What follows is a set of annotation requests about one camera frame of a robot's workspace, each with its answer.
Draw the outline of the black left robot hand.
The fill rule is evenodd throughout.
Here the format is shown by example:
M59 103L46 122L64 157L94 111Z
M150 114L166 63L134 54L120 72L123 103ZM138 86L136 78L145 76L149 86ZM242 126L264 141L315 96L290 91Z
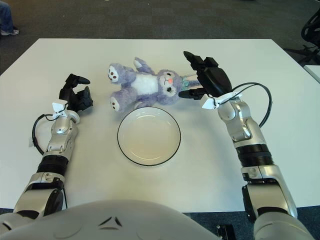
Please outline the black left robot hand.
M59 99L67 101L67 109L76 113L92 107L93 100L88 86L77 93L74 92L77 85L89 85L90 83L87 78L71 73L59 92Z

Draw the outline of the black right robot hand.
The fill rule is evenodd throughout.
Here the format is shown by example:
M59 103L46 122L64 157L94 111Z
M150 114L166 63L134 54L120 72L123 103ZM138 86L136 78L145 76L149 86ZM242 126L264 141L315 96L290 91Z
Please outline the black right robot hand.
M197 80L202 87L180 91L180 98L200 100L206 94L217 98L232 92L227 74L212 57L202 59L188 51L184 51L183 54L190 62L191 68L196 71Z

